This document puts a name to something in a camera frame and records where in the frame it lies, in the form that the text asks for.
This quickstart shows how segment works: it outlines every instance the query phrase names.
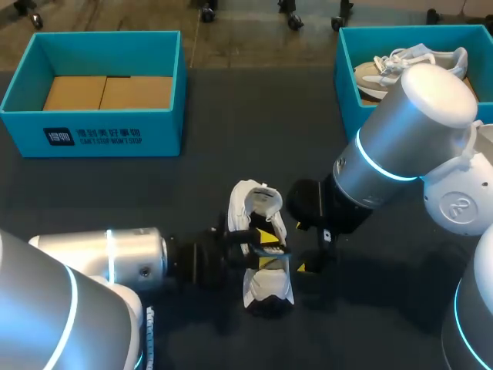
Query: sneaker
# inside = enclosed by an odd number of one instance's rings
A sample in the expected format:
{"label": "sneaker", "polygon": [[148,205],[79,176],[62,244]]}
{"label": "sneaker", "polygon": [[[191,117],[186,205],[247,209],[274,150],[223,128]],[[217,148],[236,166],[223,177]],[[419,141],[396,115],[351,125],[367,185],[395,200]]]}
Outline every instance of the sneaker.
{"label": "sneaker", "polygon": [[265,183],[240,181],[231,192],[229,231],[256,228],[277,241],[260,246],[241,244],[243,256],[249,261],[243,278],[243,303],[254,311],[273,313],[294,304],[282,206],[282,196]]}
{"label": "sneaker", "polygon": [[402,72],[417,63],[436,64],[464,79],[468,70],[468,52],[464,48],[454,52],[434,52],[423,44],[409,49],[395,49],[390,56],[375,56],[373,62],[356,67],[354,77],[357,87],[369,96],[383,99]]}

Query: screw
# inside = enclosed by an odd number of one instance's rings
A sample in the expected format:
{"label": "screw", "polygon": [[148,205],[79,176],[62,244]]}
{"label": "screw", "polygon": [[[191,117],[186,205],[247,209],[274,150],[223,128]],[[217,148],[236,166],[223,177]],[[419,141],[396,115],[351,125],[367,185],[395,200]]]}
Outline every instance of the screw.
{"label": "screw", "polygon": [[150,270],[150,268],[148,268],[148,267],[142,267],[142,268],[140,269],[140,274],[141,274],[141,276],[143,276],[143,277],[145,277],[145,278],[147,278],[147,277],[150,275],[150,273],[151,273],[151,270]]}

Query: chair wheel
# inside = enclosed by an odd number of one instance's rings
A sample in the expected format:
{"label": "chair wheel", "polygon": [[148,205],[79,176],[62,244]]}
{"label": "chair wheel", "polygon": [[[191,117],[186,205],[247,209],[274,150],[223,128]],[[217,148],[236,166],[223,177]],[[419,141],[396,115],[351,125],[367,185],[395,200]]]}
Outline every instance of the chair wheel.
{"label": "chair wheel", "polygon": [[330,25],[335,32],[339,32],[339,29],[344,26],[344,20],[341,17],[334,17],[330,20]]}
{"label": "chair wheel", "polygon": [[34,25],[35,29],[43,28],[43,20],[38,13],[32,14],[29,18],[31,19],[31,22]]}
{"label": "chair wheel", "polygon": [[493,21],[487,21],[485,26],[488,32],[490,32],[490,35],[493,36]]}
{"label": "chair wheel", "polygon": [[216,18],[216,13],[209,8],[209,5],[204,6],[200,9],[200,19],[204,23],[211,23]]}
{"label": "chair wheel", "polygon": [[279,5],[279,13],[287,13],[287,2],[286,0],[279,0],[277,2]]}
{"label": "chair wheel", "polygon": [[15,10],[17,10],[17,14],[20,17],[28,14],[28,7],[26,5],[21,4],[20,2],[15,2],[14,8]]}
{"label": "chair wheel", "polygon": [[426,24],[436,25],[441,20],[440,14],[435,9],[428,9],[426,12]]}
{"label": "chair wheel", "polygon": [[303,27],[305,24],[301,21],[301,18],[298,15],[290,15],[289,18],[287,19],[287,26],[292,29],[293,31],[297,31],[301,27]]}

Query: white cable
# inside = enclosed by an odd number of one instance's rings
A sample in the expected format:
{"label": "white cable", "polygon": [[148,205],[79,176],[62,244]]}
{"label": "white cable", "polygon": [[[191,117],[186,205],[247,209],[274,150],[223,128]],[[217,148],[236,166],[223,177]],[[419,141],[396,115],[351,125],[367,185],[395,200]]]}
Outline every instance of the white cable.
{"label": "white cable", "polygon": [[154,310],[148,307],[146,310],[146,342],[147,342],[147,365],[146,370],[154,367]]}

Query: cardboard box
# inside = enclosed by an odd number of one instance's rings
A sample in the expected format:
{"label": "cardboard box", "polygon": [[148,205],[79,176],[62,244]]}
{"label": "cardboard box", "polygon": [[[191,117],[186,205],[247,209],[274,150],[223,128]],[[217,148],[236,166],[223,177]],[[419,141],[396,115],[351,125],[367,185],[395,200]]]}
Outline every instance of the cardboard box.
{"label": "cardboard box", "polygon": [[477,119],[493,123],[493,39],[483,25],[413,25],[399,27],[346,27],[339,31],[334,83],[344,129],[349,140],[377,106],[366,105],[354,79],[353,68],[392,50],[424,43],[437,51],[468,51],[468,80],[478,97]]}
{"label": "cardboard box", "polygon": [[100,109],[168,109],[173,78],[108,77]]}
{"label": "cardboard box", "polygon": [[[129,79],[139,99],[143,81],[156,84],[146,92],[152,106],[96,109],[106,76],[141,76]],[[70,93],[60,92],[67,83]],[[177,156],[185,100],[180,32],[36,33],[0,117],[24,157]]]}
{"label": "cardboard box", "polygon": [[105,83],[105,76],[55,77],[43,110],[97,110]]}

